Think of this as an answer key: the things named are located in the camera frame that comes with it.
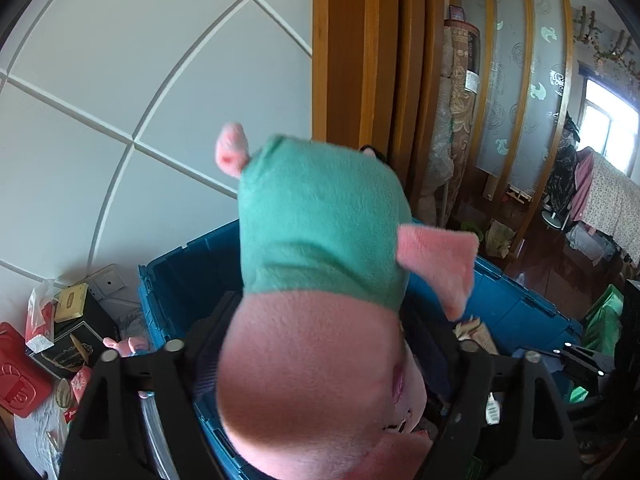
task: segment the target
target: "metal screw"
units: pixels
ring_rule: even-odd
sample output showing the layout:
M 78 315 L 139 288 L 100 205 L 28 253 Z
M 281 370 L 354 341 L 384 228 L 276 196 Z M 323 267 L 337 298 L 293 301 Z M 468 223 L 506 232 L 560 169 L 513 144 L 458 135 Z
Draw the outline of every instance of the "metal screw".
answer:
M 164 349 L 167 352 L 179 352 L 184 348 L 184 342 L 182 339 L 171 339 L 164 345 Z
M 534 350 L 529 350 L 525 352 L 524 358 L 530 363 L 539 363 L 540 362 L 540 354 Z
M 120 354 L 118 354 L 118 352 L 116 352 L 115 350 L 109 349 L 102 352 L 100 359 L 102 359 L 106 363 L 109 363 L 111 361 L 115 361 L 119 355 Z
M 465 339 L 460 343 L 460 348 L 463 352 L 469 352 L 472 354 L 480 349 L 480 345 L 475 341 L 471 341 L 471 339 Z

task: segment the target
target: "red plastic container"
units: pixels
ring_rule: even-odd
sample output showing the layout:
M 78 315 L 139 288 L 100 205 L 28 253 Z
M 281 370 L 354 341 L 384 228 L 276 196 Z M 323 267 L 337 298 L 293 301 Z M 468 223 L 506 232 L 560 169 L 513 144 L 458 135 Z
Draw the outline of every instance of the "red plastic container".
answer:
M 51 376 L 24 352 L 24 338 L 0 323 L 0 405 L 25 418 L 51 393 Z

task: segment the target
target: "window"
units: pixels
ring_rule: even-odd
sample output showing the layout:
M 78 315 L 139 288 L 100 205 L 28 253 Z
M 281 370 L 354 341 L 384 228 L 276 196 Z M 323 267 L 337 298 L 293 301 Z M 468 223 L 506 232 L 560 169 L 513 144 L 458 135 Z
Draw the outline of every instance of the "window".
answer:
M 615 94 L 587 79 L 578 150 L 591 146 L 627 174 L 638 142 L 638 112 Z

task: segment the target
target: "blue plastic bin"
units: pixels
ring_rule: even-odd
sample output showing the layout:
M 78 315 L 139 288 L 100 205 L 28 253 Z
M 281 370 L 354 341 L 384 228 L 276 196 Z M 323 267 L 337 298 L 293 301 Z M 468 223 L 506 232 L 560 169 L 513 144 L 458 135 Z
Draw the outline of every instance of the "blue plastic bin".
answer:
M 194 322 L 212 314 L 226 291 L 242 291 L 238 221 L 141 266 L 140 279 L 142 310 L 156 348 L 169 339 L 184 337 Z M 446 321 L 436 295 L 414 274 L 407 296 L 423 315 Z M 511 354 L 519 347 L 553 350 L 565 342 L 578 343 L 582 334 L 576 320 L 567 319 L 547 300 L 480 257 L 476 260 L 474 290 L 465 319 L 470 316 L 480 317 L 487 324 L 503 354 Z M 568 383 L 559 386 L 566 389 Z M 269 478 L 245 462 L 228 442 L 213 395 L 196 403 L 195 409 L 229 478 Z

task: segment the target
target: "white tag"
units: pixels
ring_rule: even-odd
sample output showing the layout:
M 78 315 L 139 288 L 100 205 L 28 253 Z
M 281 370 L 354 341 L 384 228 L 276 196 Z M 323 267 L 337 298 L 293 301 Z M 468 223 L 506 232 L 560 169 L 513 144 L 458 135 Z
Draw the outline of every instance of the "white tag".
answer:
M 500 404 L 494 399 L 494 394 L 489 393 L 489 397 L 486 400 L 486 423 L 489 426 L 498 424 L 500 422 Z
M 479 83 L 480 78 L 478 77 L 478 74 L 471 72 L 471 70 L 467 70 L 465 77 L 465 90 L 471 90 L 474 94 L 477 94 Z

